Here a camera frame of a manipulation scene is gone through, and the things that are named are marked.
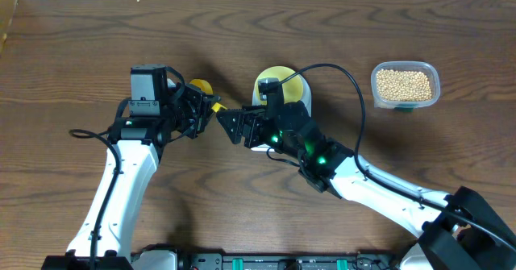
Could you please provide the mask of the yellow measuring scoop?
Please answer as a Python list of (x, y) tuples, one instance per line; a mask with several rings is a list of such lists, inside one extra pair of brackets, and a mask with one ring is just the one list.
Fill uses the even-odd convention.
[[(198, 87), (204, 93), (207, 93), (207, 94), (210, 94), (210, 95), (214, 94), (213, 89), (212, 89), (210, 83), (208, 81), (206, 81), (206, 80), (203, 80), (203, 79), (193, 79), (190, 82), (190, 84)], [(211, 109), (215, 113), (218, 113), (220, 110), (226, 110), (227, 108), (224, 105), (222, 105), (220, 102), (215, 102), (214, 105), (211, 107)]]

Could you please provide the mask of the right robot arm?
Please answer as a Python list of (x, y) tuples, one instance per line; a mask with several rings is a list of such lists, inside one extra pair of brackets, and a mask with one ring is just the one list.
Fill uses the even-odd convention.
[(477, 192), (450, 194), (414, 185), (370, 164), (326, 137), (301, 102), (280, 109), (220, 110), (217, 120), (234, 144), (266, 144), (298, 161), (317, 191), (354, 201), (416, 237), (400, 269), (513, 269), (515, 234)]

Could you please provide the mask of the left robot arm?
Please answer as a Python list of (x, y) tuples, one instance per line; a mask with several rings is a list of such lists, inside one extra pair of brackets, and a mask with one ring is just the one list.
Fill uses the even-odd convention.
[(219, 96), (210, 85), (195, 79), (168, 88), (164, 98), (132, 95), (123, 99), (107, 131), (95, 134), (72, 129), (78, 139), (98, 139), (106, 145), (106, 164), (77, 235), (64, 255), (49, 255), (44, 269), (175, 269), (177, 253), (150, 250), (135, 258), (132, 237), (142, 200), (171, 132), (191, 139), (204, 130), (218, 109)]

